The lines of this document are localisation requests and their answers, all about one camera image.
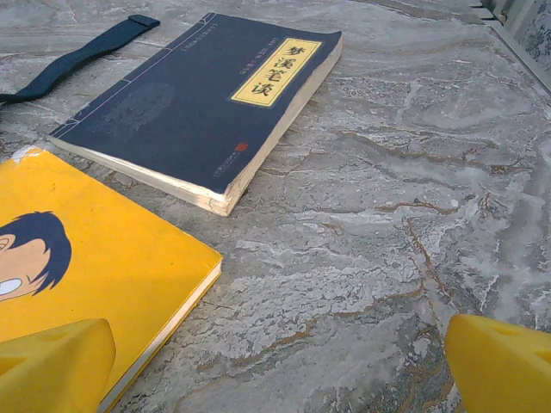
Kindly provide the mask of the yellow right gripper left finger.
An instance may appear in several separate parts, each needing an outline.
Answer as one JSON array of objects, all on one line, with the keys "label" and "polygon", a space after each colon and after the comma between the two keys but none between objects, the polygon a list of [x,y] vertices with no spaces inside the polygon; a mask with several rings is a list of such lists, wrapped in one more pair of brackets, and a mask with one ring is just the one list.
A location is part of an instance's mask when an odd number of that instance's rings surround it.
[{"label": "yellow right gripper left finger", "polygon": [[1,343],[2,412],[96,412],[115,363],[107,320],[85,319]]}]

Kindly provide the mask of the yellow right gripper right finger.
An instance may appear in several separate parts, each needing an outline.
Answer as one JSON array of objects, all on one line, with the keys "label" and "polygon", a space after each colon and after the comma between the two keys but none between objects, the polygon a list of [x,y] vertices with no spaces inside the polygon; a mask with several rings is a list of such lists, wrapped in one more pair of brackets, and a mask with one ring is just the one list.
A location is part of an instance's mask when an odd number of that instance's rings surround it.
[{"label": "yellow right gripper right finger", "polygon": [[550,411],[549,333],[457,314],[444,349],[465,411]]}]

